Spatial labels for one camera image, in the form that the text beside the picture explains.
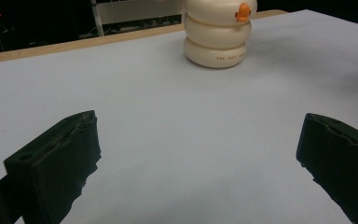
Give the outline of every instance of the toy duck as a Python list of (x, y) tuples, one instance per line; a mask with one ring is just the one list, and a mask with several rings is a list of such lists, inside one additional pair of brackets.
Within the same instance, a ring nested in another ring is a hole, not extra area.
[(242, 61), (257, 12), (256, 0), (185, 0), (185, 55), (206, 67)]

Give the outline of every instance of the white ring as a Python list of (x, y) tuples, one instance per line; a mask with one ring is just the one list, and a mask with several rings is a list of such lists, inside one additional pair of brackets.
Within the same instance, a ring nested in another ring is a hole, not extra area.
[(256, 0), (185, 0), (187, 14), (195, 21), (220, 26), (241, 24), (235, 17), (240, 5), (245, 3), (251, 9), (251, 17), (257, 12)]
[(224, 68), (240, 63), (246, 54), (245, 44), (234, 49), (209, 49), (197, 45), (188, 37), (185, 40), (185, 55), (194, 63), (212, 67)]
[(188, 16), (185, 30), (188, 38), (207, 48), (232, 49), (242, 45), (251, 33), (252, 25), (247, 21), (241, 26), (212, 26), (199, 23)]

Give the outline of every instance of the white table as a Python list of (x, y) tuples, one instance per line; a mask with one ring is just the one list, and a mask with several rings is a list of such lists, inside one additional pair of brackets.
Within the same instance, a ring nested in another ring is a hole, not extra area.
[(296, 161), (307, 112), (358, 129), (358, 24), (253, 21), (238, 66), (199, 67), (184, 32), (0, 63), (2, 161), (94, 109), (102, 158), (63, 223), (350, 223)]

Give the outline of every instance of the dark background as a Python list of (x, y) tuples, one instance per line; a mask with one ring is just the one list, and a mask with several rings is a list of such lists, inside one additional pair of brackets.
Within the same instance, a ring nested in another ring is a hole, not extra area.
[[(358, 23), (358, 1), (258, 0), (258, 11), (269, 9), (310, 9)], [(94, 27), (90, 0), (0, 0), (0, 51), (77, 40)]]

